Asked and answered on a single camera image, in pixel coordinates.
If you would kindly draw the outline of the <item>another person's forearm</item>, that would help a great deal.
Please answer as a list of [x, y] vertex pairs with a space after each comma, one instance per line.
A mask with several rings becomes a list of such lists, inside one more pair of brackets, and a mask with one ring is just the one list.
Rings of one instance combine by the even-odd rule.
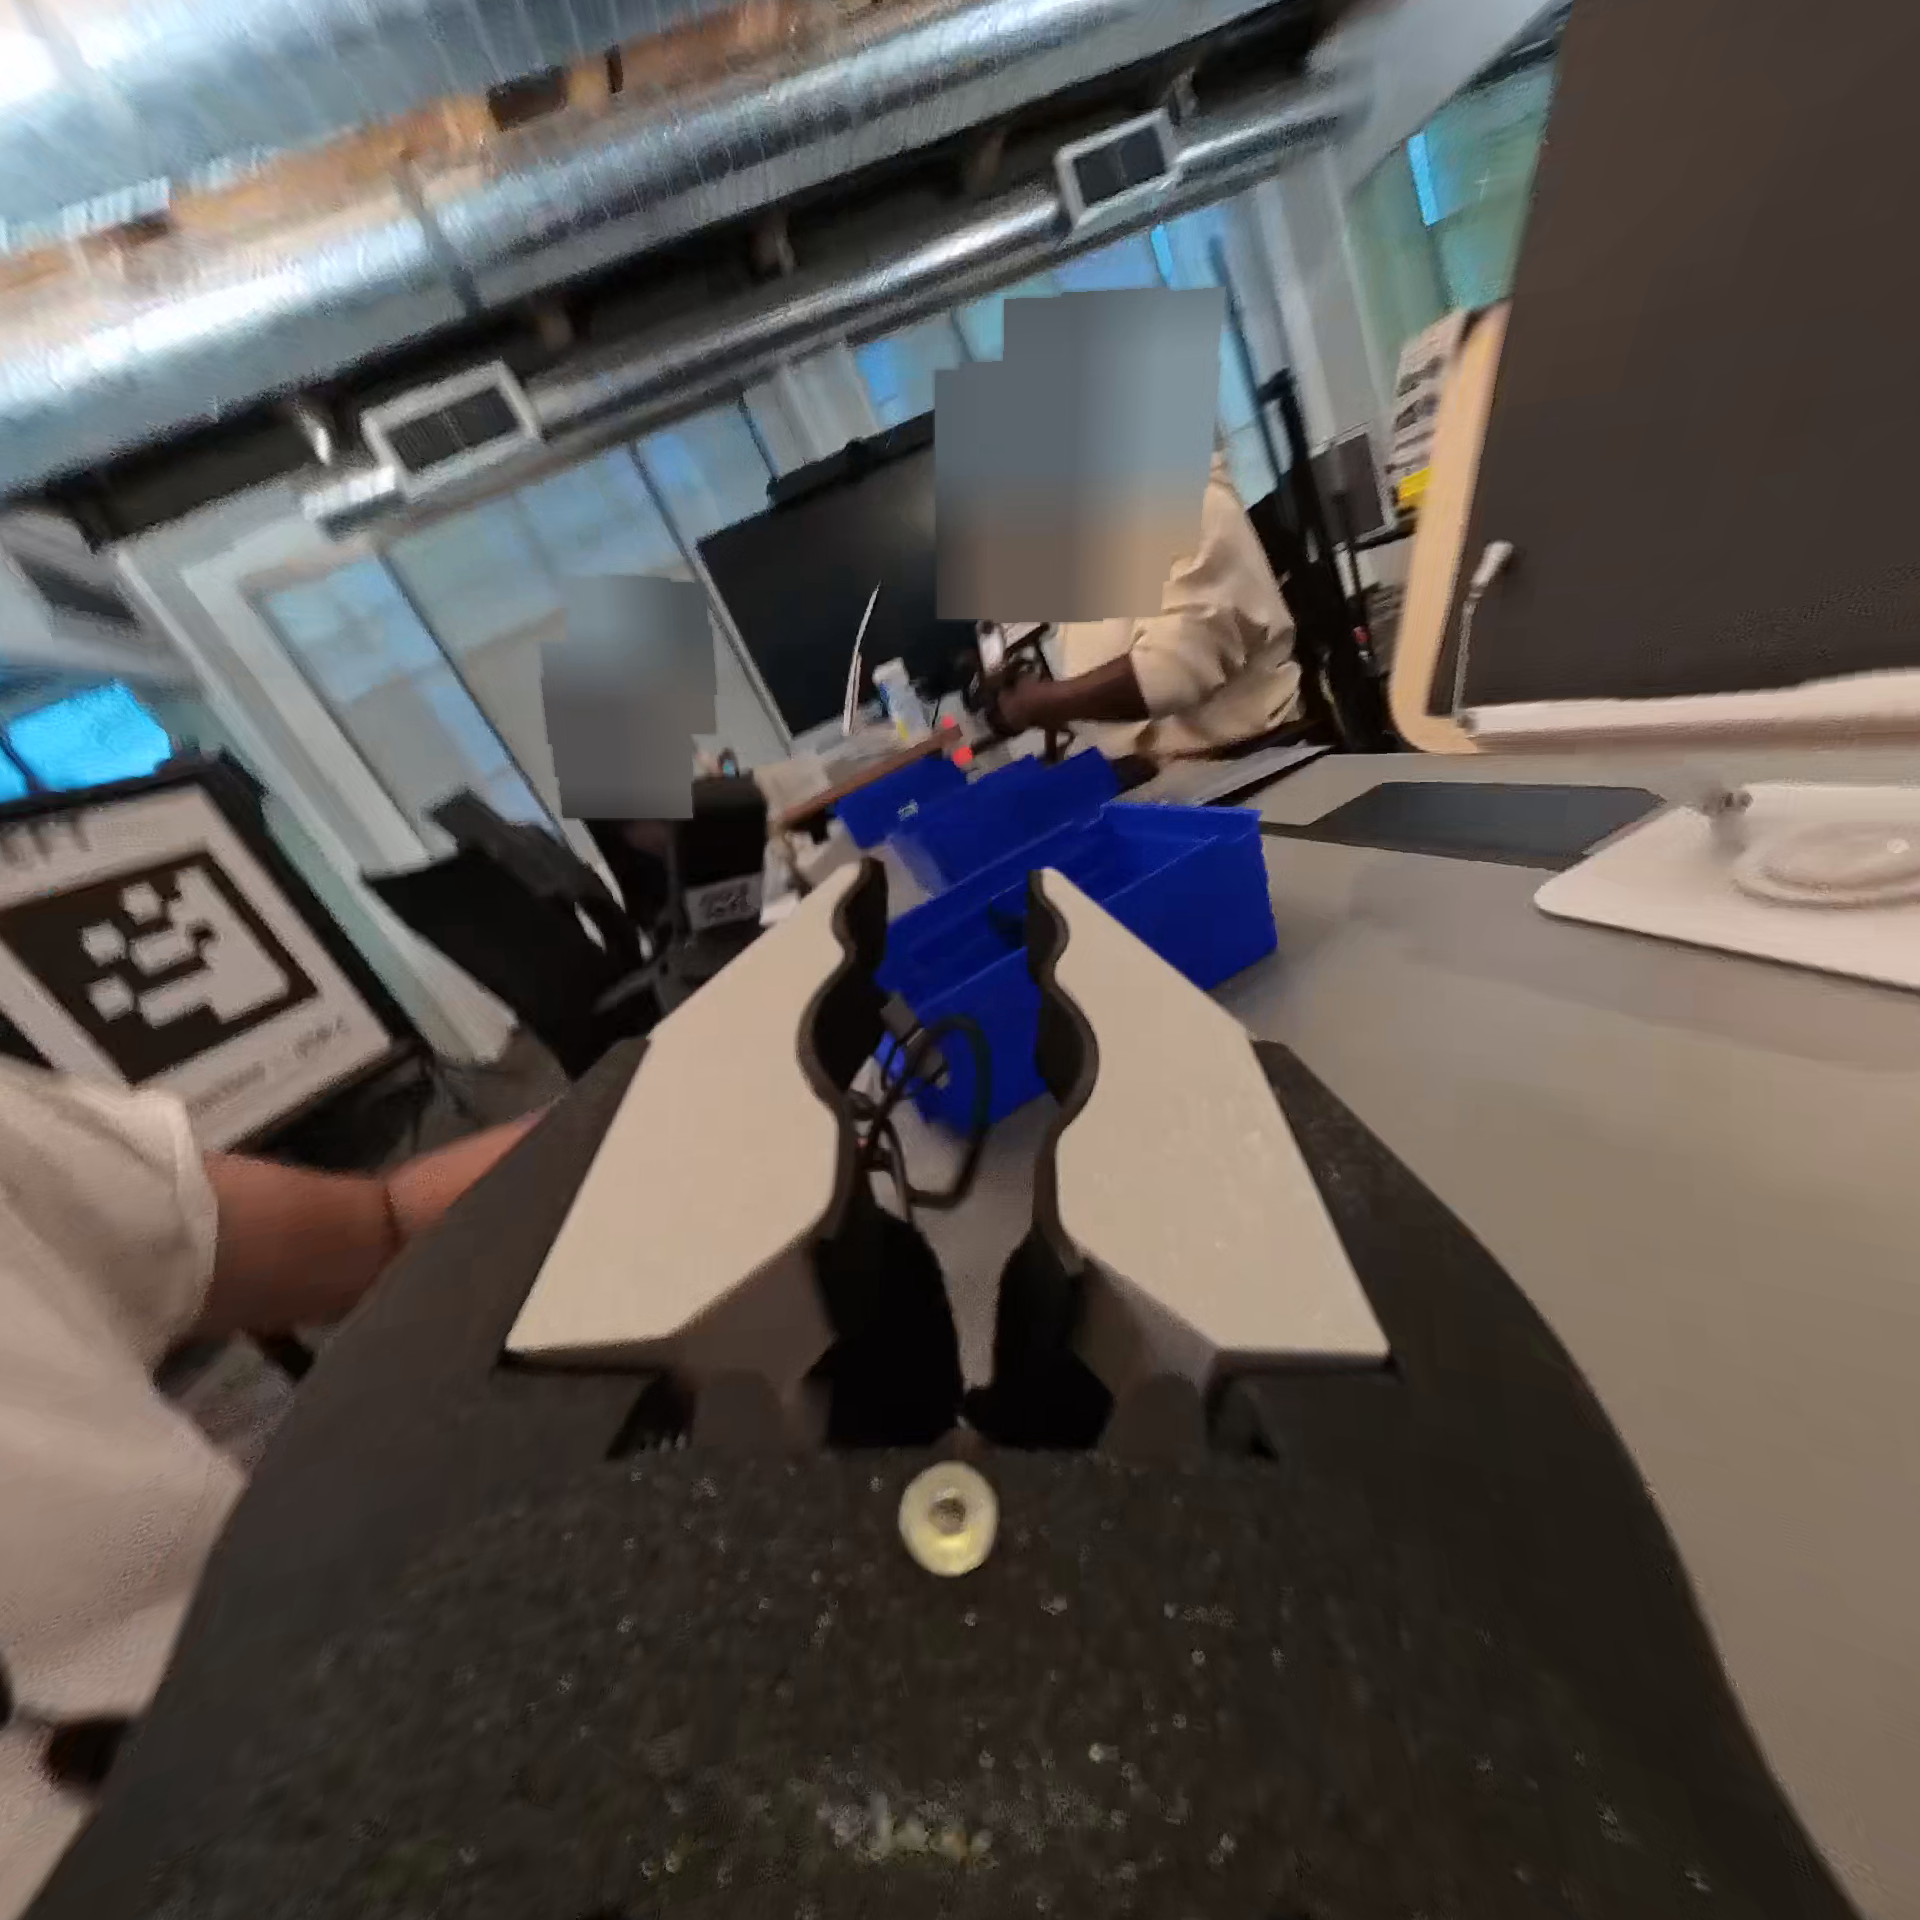
[[980, 681], [979, 699], [982, 717], [998, 737], [1136, 727], [1148, 719], [1146, 694], [1130, 655], [1067, 679], [1018, 676], [1004, 670]]

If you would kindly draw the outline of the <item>printed tag board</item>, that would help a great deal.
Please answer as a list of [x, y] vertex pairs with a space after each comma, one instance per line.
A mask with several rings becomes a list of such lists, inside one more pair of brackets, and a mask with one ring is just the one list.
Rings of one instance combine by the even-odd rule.
[[226, 754], [3, 804], [4, 1058], [256, 1147], [427, 1058]]

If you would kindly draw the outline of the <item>white ceiling air unit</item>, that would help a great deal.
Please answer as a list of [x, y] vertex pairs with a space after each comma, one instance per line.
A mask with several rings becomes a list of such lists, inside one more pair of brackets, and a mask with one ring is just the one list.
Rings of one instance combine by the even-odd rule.
[[545, 444], [517, 375], [491, 361], [411, 388], [362, 414], [362, 434], [404, 497], [425, 497]]
[[1054, 155], [1062, 211], [1075, 230], [1110, 226], [1162, 204], [1181, 172], [1178, 127], [1163, 107], [1077, 137]]

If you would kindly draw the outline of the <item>white monitor stand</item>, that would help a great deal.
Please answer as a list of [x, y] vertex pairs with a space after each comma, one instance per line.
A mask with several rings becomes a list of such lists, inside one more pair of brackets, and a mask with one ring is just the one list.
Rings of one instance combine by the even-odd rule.
[[1915, 748], [1660, 758], [1665, 810], [1550, 878], [1554, 922], [1917, 988]]

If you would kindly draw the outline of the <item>person's white shirt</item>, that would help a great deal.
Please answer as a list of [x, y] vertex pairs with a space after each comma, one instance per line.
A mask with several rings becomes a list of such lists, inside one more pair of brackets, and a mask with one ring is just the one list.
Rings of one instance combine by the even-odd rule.
[[3, 1076], [3, 1644], [41, 1723], [150, 1706], [245, 1479], [156, 1386], [217, 1209], [166, 1095]]

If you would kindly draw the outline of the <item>grey desk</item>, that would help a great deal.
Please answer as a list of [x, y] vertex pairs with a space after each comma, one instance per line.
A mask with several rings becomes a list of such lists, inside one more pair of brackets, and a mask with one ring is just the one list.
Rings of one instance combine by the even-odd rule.
[[1281, 950], [1224, 1003], [1544, 1311], [1797, 1812], [1915, 1915], [1915, 997], [1554, 922], [1509, 863], [1264, 862]]

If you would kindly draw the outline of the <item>black background monitor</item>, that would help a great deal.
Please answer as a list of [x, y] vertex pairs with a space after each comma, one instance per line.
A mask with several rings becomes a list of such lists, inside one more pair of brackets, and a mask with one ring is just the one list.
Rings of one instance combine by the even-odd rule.
[[901, 660], [934, 701], [976, 667], [971, 623], [938, 610], [931, 427], [921, 417], [796, 469], [761, 513], [700, 542], [792, 737], [874, 705], [877, 666]]

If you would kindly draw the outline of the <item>silver spiral ventilation duct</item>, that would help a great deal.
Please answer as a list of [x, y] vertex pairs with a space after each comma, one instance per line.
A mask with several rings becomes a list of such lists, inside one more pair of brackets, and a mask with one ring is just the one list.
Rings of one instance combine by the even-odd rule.
[[1328, 134], [1331, 126], [1281, 118], [1208, 124], [1186, 147], [1172, 183], [1086, 225], [1069, 225], [1059, 187], [1029, 185], [966, 217], [877, 246], [842, 271], [766, 284], [716, 307], [707, 321], [659, 327], [637, 337], [628, 353], [598, 353], [540, 379], [531, 399], [542, 441], [513, 447], [465, 482], [409, 499], [394, 466], [371, 466], [308, 489], [300, 513], [332, 540], [388, 517], [452, 513], [694, 417], [813, 353], [884, 339], [1152, 225], [1225, 201], [1318, 153]]
[[545, 298], [1022, 109], [1117, 101], [1198, 57], [1289, 45], [1308, 4], [801, 4], [720, 45], [617, 52], [619, 85], [496, 127], [477, 95], [160, 209], [163, 235], [4, 270], [4, 418], [84, 463], [436, 330]]

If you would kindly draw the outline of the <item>blue plastic bin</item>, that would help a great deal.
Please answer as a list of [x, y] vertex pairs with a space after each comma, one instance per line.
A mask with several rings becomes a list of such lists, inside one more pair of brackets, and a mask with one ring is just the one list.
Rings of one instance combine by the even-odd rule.
[[1025, 955], [1026, 878], [1054, 868], [1213, 990], [1277, 949], [1260, 819], [1244, 807], [1114, 799], [914, 906], [888, 929], [881, 985], [924, 1023], [970, 1020], [992, 1066], [992, 1122], [1042, 1095], [1041, 990]]
[[918, 890], [938, 895], [1117, 796], [1116, 769], [1100, 753], [1016, 757], [982, 775], [931, 754], [845, 793], [833, 817], [864, 852], [892, 849]]

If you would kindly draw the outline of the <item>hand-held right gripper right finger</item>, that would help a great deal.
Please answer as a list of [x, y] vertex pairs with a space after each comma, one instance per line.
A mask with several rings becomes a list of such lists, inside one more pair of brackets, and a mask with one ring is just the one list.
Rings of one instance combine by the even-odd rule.
[[1029, 1241], [1105, 1386], [1381, 1370], [1390, 1343], [1252, 1035], [1059, 868], [1026, 885], [1054, 1101]]

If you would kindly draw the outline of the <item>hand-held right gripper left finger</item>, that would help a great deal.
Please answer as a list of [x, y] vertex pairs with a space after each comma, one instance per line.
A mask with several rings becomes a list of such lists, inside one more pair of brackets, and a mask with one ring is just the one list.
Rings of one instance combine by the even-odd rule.
[[648, 1038], [507, 1361], [804, 1381], [837, 1326], [819, 1254], [861, 1177], [848, 1093], [881, 1045], [883, 863], [830, 874]]

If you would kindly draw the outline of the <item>black office chair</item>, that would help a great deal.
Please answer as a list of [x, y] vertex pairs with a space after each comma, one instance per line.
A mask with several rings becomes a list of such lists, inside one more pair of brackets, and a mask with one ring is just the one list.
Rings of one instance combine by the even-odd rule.
[[452, 851], [406, 870], [366, 870], [373, 899], [499, 998], [578, 1082], [614, 1045], [666, 1018], [659, 966], [597, 870], [474, 791], [432, 810]]

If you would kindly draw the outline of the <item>black desk mat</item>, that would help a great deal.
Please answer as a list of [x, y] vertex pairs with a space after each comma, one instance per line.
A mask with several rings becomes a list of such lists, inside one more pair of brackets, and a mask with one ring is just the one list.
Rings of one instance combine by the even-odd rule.
[[1656, 793], [1619, 785], [1393, 781], [1315, 822], [1264, 829], [1317, 845], [1564, 874], [1661, 810]]

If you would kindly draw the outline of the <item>person's left forearm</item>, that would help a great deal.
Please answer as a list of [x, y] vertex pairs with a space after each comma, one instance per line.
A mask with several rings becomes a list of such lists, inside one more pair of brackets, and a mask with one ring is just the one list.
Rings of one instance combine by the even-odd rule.
[[277, 1337], [340, 1323], [547, 1116], [540, 1107], [386, 1173], [206, 1156], [217, 1223], [192, 1332]]

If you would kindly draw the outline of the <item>dark board with wooden rim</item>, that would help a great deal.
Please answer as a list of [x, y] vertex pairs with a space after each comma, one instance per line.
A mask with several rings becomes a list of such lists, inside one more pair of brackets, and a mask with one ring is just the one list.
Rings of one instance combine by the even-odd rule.
[[1573, 4], [1390, 709], [1426, 757], [1915, 748], [1917, 7]]

